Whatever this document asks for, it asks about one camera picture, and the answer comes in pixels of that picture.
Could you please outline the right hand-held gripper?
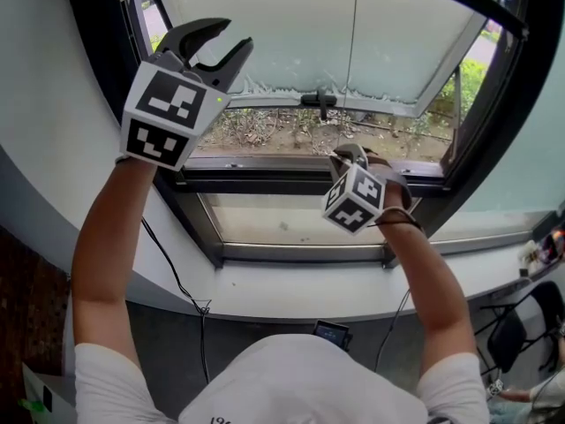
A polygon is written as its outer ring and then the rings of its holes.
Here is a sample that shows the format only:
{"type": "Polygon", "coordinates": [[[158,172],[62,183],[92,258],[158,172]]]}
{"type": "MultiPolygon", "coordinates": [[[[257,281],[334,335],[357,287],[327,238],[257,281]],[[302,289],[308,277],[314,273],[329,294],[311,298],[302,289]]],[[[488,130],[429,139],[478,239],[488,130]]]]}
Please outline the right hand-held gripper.
{"type": "Polygon", "coordinates": [[[386,179],[368,170],[366,152],[358,144],[337,147],[329,161],[333,185],[324,195],[322,215],[354,236],[382,215],[386,179]]]}

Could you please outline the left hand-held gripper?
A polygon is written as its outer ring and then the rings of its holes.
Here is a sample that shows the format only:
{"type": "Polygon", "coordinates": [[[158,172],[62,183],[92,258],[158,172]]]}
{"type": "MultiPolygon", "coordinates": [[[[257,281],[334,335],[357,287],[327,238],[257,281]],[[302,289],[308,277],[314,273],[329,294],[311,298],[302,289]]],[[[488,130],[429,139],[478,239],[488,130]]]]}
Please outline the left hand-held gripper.
{"type": "Polygon", "coordinates": [[[172,27],[154,53],[140,64],[127,95],[120,152],[165,169],[179,171],[201,136],[230,103],[226,94],[254,44],[248,37],[219,63],[197,63],[192,57],[224,31],[230,19],[204,18],[172,27]]]}

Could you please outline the person's right hand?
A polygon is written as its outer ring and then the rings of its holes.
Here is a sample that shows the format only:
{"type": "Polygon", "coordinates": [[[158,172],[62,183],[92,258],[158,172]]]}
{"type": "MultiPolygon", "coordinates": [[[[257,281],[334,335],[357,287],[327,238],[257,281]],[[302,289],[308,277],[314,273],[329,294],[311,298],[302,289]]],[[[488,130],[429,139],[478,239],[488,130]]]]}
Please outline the person's right hand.
{"type": "Polygon", "coordinates": [[[369,148],[364,148],[364,150],[367,157],[367,170],[386,182],[384,207],[401,207],[408,210],[412,197],[407,180],[396,172],[387,160],[369,148]]]}

